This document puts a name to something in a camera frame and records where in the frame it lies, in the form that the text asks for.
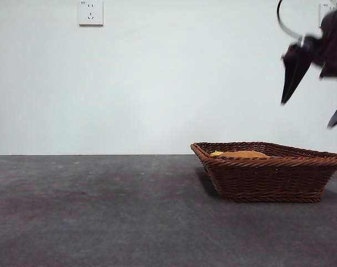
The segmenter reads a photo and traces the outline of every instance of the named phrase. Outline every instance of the wicker basket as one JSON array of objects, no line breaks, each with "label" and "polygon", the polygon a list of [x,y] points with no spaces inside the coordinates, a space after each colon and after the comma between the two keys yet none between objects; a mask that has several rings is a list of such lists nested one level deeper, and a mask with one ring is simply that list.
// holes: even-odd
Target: wicker basket
[{"label": "wicker basket", "polygon": [[[235,202],[319,202],[334,172],[337,154],[265,142],[194,143],[192,150],[220,195]],[[211,156],[250,150],[268,158]]]}]

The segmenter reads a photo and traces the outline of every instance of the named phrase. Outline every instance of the white wall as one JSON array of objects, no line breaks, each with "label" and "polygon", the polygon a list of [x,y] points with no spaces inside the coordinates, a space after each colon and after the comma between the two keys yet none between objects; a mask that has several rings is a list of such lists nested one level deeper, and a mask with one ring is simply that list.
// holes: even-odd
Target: white wall
[{"label": "white wall", "polygon": [[[105,0],[79,28],[75,0],[0,0],[0,154],[185,154],[195,141],[337,152],[337,81],[312,68],[285,107],[292,41],[277,0]],[[316,0],[288,0],[319,32]]]}]

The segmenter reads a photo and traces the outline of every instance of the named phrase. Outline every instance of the gray floor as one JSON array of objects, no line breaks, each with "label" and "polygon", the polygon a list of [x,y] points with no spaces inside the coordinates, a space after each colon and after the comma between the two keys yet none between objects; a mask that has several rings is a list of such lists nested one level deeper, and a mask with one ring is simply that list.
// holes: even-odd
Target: gray floor
[{"label": "gray floor", "polygon": [[188,156],[0,156],[0,267],[337,267],[318,204],[219,198]]}]

